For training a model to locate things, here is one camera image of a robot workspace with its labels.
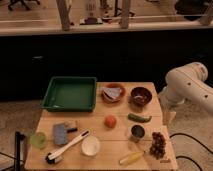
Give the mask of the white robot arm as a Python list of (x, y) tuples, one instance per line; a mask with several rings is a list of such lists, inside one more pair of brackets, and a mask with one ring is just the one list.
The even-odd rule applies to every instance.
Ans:
[(200, 62), (171, 69), (166, 74), (166, 86), (158, 94), (164, 125), (171, 123), (176, 116), (174, 107), (183, 104), (186, 99), (213, 114), (213, 88), (205, 84), (207, 77), (208, 70)]

